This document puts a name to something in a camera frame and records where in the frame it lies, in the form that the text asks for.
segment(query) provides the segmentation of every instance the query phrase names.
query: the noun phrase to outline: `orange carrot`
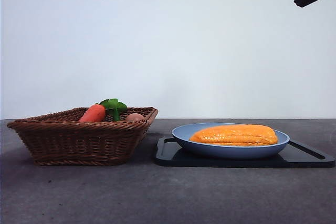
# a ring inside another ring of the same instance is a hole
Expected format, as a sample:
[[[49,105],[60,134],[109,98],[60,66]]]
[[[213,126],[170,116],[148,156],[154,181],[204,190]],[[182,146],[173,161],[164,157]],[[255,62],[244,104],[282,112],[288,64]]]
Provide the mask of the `orange carrot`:
[[[101,122],[105,118],[105,107],[94,104],[87,109],[85,114],[79,119],[79,122]]]

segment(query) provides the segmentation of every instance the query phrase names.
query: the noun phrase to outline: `woven basket rim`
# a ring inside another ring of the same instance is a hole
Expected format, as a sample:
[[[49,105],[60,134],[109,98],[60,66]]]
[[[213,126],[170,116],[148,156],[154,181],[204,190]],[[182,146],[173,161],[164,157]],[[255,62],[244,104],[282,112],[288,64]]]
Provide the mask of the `woven basket rim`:
[[[158,113],[158,110],[155,109],[154,107],[128,107],[128,109],[150,109],[150,113],[145,116],[145,119],[139,120],[139,121],[111,121],[111,122],[78,122],[78,121],[61,121],[61,120],[39,120],[38,118],[44,118],[48,116],[53,116],[57,114],[62,114],[62,113],[69,113],[72,111],[76,110],[83,110],[83,109],[88,109],[87,107],[79,107],[79,108],[73,108],[70,110],[65,110],[61,112],[56,112],[56,113],[49,113],[45,115],[40,115],[40,116],[33,116],[25,119],[16,119],[12,122],[9,122],[7,124],[8,127],[13,127],[17,124],[44,124],[44,125],[68,125],[68,126],[83,126],[83,127],[114,127],[114,126],[127,126],[127,127],[133,127],[133,126],[145,126],[148,123],[152,123],[152,121],[155,119],[155,116]]]

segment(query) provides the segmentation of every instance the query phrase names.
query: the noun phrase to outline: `white wall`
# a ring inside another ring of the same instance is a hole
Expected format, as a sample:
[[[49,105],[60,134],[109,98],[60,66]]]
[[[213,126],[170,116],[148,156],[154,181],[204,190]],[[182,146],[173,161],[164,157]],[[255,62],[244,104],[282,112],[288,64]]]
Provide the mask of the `white wall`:
[[[336,0],[1,0],[1,117],[336,118]]]

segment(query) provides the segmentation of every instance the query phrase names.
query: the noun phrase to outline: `plate rim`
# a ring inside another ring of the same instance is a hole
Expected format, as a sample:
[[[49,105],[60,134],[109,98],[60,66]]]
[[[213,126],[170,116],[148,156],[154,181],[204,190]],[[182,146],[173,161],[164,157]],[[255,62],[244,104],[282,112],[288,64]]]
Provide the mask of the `plate rim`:
[[[274,130],[275,132],[279,132],[279,133],[283,134],[286,137],[286,140],[284,142],[277,143],[277,144],[271,144],[271,145],[259,145],[259,146],[218,145],[218,144],[206,144],[206,143],[193,142],[193,141],[190,141],[190,140],[181,139],[181,138],[177,137],[174,134],[174,131],[176,129],[178,129],[178,128],[181,128],[181,127],[184,127],[184,126],[188,126],[188,125],[200,125],[200,124],[221,124],[221,125],[227,125],[227,124],[228,125],[232,125],[232,124],[235,124],[235,125],[241,125],[241,124],[244,124],[244,123],[222,123],[222,122],[189,123],[189,124],[184,124],[184,125],[180,125],[178,127],[175,127],[174,129],[172,129],[171,133],[174,136],[174,138],[177,139],[177,140],[185,141],[187,143],[192,143],[192,144],[198,144],[198,145],[204,145],[204,146],[216,146],[216,147],[221,147],[221,148],[241,148],[241,149],[270,148],[270,147],[276,147],[276,146],[287,144],[289,142],[289,140],[290,140],[289,135],[287,135],[286,133],[284,133],[282,131],[275,130],[273,128],[271,128],[271,129]]]

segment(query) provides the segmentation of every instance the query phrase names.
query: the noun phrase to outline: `green leaves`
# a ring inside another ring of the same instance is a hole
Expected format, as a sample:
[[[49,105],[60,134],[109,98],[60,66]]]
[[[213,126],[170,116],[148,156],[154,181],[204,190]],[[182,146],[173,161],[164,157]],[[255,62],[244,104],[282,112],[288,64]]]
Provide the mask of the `green leaves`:
[[[113,117],[114,121],[120,121],[120,113],[127,110],[127,106],[119,102],[117,98],[106,99],[100,102],[106,109],[106,112]]]

